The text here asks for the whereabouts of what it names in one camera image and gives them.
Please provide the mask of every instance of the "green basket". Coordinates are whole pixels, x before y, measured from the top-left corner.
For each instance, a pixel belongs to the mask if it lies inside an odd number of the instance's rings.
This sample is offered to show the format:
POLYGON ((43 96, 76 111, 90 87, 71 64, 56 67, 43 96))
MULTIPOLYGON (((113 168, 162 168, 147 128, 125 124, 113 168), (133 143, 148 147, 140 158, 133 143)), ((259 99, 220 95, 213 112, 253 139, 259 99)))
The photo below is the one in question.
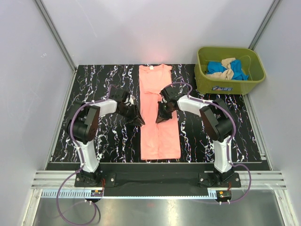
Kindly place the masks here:
POLYGON ((202 47, 198 50, 198 63, 194 68, 198 91, 202 94, 247 94, 265 79, 265 72, 258 55, 247 48, 202 47), (221 62, 235 57, 241 61, 242 70, 249 75, 247 81, 217 80, 206 76, 210 61, 221 62))

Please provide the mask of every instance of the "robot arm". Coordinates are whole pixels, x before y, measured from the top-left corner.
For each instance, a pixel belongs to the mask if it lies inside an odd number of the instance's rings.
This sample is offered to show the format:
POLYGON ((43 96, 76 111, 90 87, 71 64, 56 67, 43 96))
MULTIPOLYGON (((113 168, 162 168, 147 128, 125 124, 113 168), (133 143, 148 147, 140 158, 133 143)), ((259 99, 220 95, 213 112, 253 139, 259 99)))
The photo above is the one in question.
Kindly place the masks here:
MULTIPOLYGON (((96 170, 99 162, 95 155, 94 138, 98 129, 98 119, 106 114, 118 113, 127 119, 127 123, 134 126, 144 125, 144 121, 139 113, 137 105, 134 105, 135 98, 127 91, 116 89, 111 90, 107 100, 85 107, 78 115, 73 125, 73 135, 82 150, 85 164, 82 174, 91 181, 96 181, 96 170)), ((76 111, 83 105, 76 102, 69 113, 66 123, 66 131, 70 134, 71 121, 76 111)), ((80 162, 83 163, 82 156, 79 154, 80 162)))
MULTIPOLYGON (((188 99, 187 96, 176 93, 171 86, 164 88, 161 91, 161 95, 163 98, 161 102, 158 102, 158 117, 156 122, 160 123, 171 119, 171 113, 175 110, 191 112, 202 117, 205 131, 214 144, 216 180, 224 181, 228 179, 234 173, 227 159, 227 141, 233 129, 228 116, 223 111, 205 104, 201 99, 194 97, 188 99)), ((206 102, 213 102, 219 105, 231 115, 222 99, 206 102)))

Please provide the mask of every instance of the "gray wall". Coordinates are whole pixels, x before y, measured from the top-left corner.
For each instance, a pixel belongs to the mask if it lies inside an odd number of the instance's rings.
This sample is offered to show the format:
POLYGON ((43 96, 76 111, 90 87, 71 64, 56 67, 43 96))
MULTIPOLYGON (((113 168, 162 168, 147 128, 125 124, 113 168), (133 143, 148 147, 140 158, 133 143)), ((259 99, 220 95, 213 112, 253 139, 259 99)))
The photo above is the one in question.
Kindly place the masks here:
POLYGON ((272 0, 43 0, 76 64, 191 64, 248 47, 272 0))
POLYGON ((16 226, 45 164, 71 71, 32 0, 1 0, 0 31, 0 219, 16 226))
POLYGON ((267 73, 251 93, 273 166, 301 222, 301 1, 284 0, 256 47, 267 73))

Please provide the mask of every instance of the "wire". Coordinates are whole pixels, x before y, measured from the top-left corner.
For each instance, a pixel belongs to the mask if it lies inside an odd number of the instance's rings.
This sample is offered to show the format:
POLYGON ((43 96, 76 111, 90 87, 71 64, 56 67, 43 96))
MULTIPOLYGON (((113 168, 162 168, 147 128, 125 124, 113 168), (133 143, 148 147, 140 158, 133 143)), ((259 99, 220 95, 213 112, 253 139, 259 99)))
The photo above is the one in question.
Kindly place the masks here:
POLYGON ((246 193, 244 193, 244 195, 241 196, 240 198, 238 198, 238 199, 236 199, 236 200, 234 200, 234 201, 231 201, 231 203, 236 203, 236 202, 241 201, 242 199, 245 198, 245 196, 249 193, 249 191, 250 191, 250 189, 251 189, 252 177, 251 177, 251 172, 250 172, 249 168, 248 168, 246 165, 244 165, 244 164, 236 164, 236 165, 234 165, 234 164, 232 163, 232 160, 230 159, 230 141, 233 139, 233 137, 234 137, 235 134, 236 134, 236 125, 235 125, 235 122, 234 122, 232 116, 231 116, 225 109, 223 109, 222 107, 220 107, 219 105, 217 105, 217 104, 215 104, 215 103, 212 103, 212 102, 210 102, 210 101, 205 101, 205 100, 202 100, 202 99, 199 99, 199 98, 191 97, 189 94, 192 92, 192 86, 191 86, 190 84, 186 83, 186 82, 174 82, 174 83, 169 84, 168 86, 165 86, 164 88, 169 87, 169 86, 172 86, 172 85, 174 85, 174 84, 183 84, 183 85, 189 86, 189 87, 190 87, 190 90, 189 90, 188 93, 187 93, 187 98, 188 98, 188 99, 194 100, 194 101, 197 101, 197 102, 201 102, 201 103, 204 103, 204 104, 212 105, 212 106, 214 106, 214 107, 220 109, 222 112, 225 113, 225 115, 227 115, 227 116, 229 117, 229 119, 230 119, 230 121, 231 121, 231 123, 232 123, 232 126, 233 126, 233 132, 232 132, 232 135, 230 136, 230 138, 227 140, 227 161, 228 161, 228 163, 229 163, 232 167, 238 167, 238 166, 244 167, 244 168, 246 169, 246 171, 248 172, 248 174, 249 174, 249 180, 250 180, 250 181, 249 181, 249 186, 248 186, 248 188, 247 188, 247 190, 246 190, 246 193))
POLYGON ((175 85, 175 84, 182 84, 182 85, 187 85, 187 86, 189 86, 190 90, 189 90, 188 93, 187 93, 187 98, 189 99, 189 97, 190 97, 189 94, 192 92, 193 88, 192 88, 192 85, 190 85, 190 84, 188 84, 188 83, 177 81, 177 82, 173 82, 173 83, 171 83, 171 84, 165 86, 164 89, 167 88, 167 87, 169 87, 169 86, 175 85))
POLYGON ((85 166, 85 157, 84 157, 84 154, 83 154, 83 152, 82 152, 82 150, 81 150, 81 147, 80 147, 79 143, 77 142, 77 140, 75 139, 75 137, 74 137, 74 135, 73 135, 73 126, 74 126, 74 122, 75 122, 75 120, 76 120, 78 114, 79 114, 79 113, 82 111, 82 109, 84 109, 85 107, 87 107, 87 106, 89 106, 89 105, 93 105, 93 104, 98 104, 98 103, 101 103, 101 102, 106 101, 107 99, 109 99, 109 96, 110 96, 110 92, 111 92, 111 88, 112 88, 112 87, 115 87, 115 88, 116 88, 116 86, 114 86, 114 85, 109 85, 108 95, 107 95, 107 97, 106 97, 105 99, 98 100, 98 101, 88 102, 88 103, 85 103, 84 105, 82 105, 82 106, 76 111, 76 113, 74 114, 74 116, 73 116, 73 118, 72 118, 72 121, 71 121, 71 124, 70 124, 70 137, 71 137, 72 141, 76 144, 76 146, 77 146, 77 148, 78 148, 78 150, 79 150, 79 154, 80 154, 80 156, 81 156, 82 164, 81 164, 80 168, 79 168, 77 171, 75 171, 74 173, 72 173, 70 176, 68 176, 68 177, 62 182, 61 186, 59 187, 59 189, 58 189, 58 191, 57 191, 57 195, 56 195, 56 199, 55 199, 55 202, 56 202, 56 208, 57 208, 57 211, 58 211, 59 215, 61 216, 61 218, 62 218, 66 223, 68 223, 68 224, 70 224, 70 225, 74 225, 74 226, 87 226, 87 225, 91 224, 92 221, 95 219, 95 217, 96 217, 96 212, 97 212, 97 205, 96 205, 95 203, 93 203, 93 202, 89 202, 90 204, 92 204, 92 205, 94 206, 94 210, 95 210, 92 219, 91 219, 89 222, 84 223, 84 224, 76 224, 76 223, 73 223, 73 222, 69 221, 67 218, 64 217, 63 213, 61 212, 60 206, 59 206, 58 200, 59 200, 59 194, 60 194, 60 191, 61 191, 62 187, 64 186, 64 184, 65 184, 71 177, 73 177, 74 175, 76 175, 77 173, 79 173, 79 172, 84 168, 84 166, 85 166))

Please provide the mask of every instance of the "purple cable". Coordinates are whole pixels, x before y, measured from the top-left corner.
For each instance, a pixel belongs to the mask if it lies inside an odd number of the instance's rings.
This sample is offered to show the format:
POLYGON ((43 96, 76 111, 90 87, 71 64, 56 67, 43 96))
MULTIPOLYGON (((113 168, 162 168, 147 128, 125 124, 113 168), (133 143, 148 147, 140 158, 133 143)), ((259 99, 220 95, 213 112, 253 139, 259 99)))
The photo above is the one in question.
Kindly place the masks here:
POLYGON ((185 82, 174 82, 174 83, 169 84, 168 86, 172 86, 172 85, 174 85, 174 84, 183 84, 183 85, 189 86, 189 87, 190 87, 190 90, 189 90, 188 93, 187 93, 188 99, 194 100, 194 101, 198 101, 198 102, 201 102, 201 103, 204 103, 204 104, 212 105, 212 106, 214 106, 214 107, 220 109, 222 112, 224 112, 224 113, 229 117, 229 119, 230 119, 230 121, 231 121, 231 123, 232 123, 232 126, 233 126, 233 132, 232 132, 231 137, 227 140, 227 161, 229 162, 229 164, 230 164, 232 167, 238 167, 238 166, 244 167, 244 168, 246 169, 246 171, 248 172, 249 178, 250 178, 249 186, 248 186, 248 188, 247 188, 246 193, 245 193, 243 196, 241 196, 239 199, 236 199, 236 200, 231 201, 231 202, 232 202, 232 203, 236 203, 236 202, 241 201, 242 199, 245 198, 245 196, 249 193, 249 191, 250 191, 250 189, 251 189, 252 178, 251 178, 251 172, 250 172, 249 168, 248 168, 246 165, 244 165, 244 164, 237 164, 237 165, 234 165, 234 164, 232 163, 231 159, 230 159, 230 147, 229 147, 228 143, 232 140, 232 138, 235 136, 235 133, 236 133, 236 126, 235 126, 235 122, 234 122, 233 118, 231 117, 231 115, 230 115, 225 109, 223 109, 222 107, 218 106, 217 104, 212 103, 212 102, 209 102, 209 101, 205 101, 205 100, 201 100, 201 99, 198 99, 198 98, 189 96, 190 92, 192 91, 192 86, 191 86, 190 84, 185 83, 185 82))
POLYGON ((76 224, 76 223, 73 223, 73 222, 69 221, 68 219, 66 219, 66 218, 64 217, 63 213, 62 213, 61 210, 60 210, 60 206, 59 206, 59 203, 58 203, 59 194, 60 194, 60 191, 61 191, 62 187, 64 186, 64 184, 65 184, 71 177, 73 177, 74 175, 76 175, 77 173, 79 173, 79 172, 84 168, 84 165, 85 165, 85 158, 84 158, 83 152, 82 152, 82 150, 81 150, 81 147, 80 147, 79 143, 76 141, 76 139, 75 139, 75 137, 74 137, 74 135, 73 135, 73 126, 74 126, 74 122, 75 122, 76 117, 78 116, 78 114, 79 114, 79 113, 81 112, 81 110, 84 109, 85 107, 87 107, 87 106, 89 106, 89 105, 98 104, 98 103, 101 103, 101 102, 103 102, 103 101, 106 101, 106 100, 109 98, 109 96, 110 96, 110 92, 111 92, 112 86, 113 86, 113 85, 110 85, 110 86, 109 86, 108 95, 107 95, 107 97, 106 97, 105 99, 103 99, 103 100, 98 100, 98 101, 92 101, 92 102, 85 103, 84 105, 82 105, 82 106, 76 111, 76 113, 74 114, 74 117, 72 118, 72 121, 71 121, 71 124, 70 124, 70 137, 71 137, 72 141, 76 144, 76 146, 79 148, 79 154, 80 154, 80 156, 81 156, 81 160, 82 160, 83 163, 82 163, 82 165, 80 166, 80 168, 79 168, 77 171, 75 171, 74 173, 72 173, 70 176, 68 176, 68 177, 62 182, 61 186, 59 187, 59 189, 58 189, 58 191, 57 191, 57 195, 56 195, 56 199, 55 199, 56 207, 57 207, 57 211, 58 211, 59 215, 61 216, 61 218, 62 218, 65 222, 67 222, 67 223, 70 224, 70 225, 74 225, 74 226, 87 226, 87 225, 91 224, 92 221, 93 221, 93 220, 95 219, 95 217, 96 217, 96 211, 97 211, 97 206, 96 206, 96 204, 93 203, 93 202, 91 202, 91 204, 94 206, 94 210, 95 210, 92 219, 91 219, 89 222, 84 223, 84 224, 76 224))

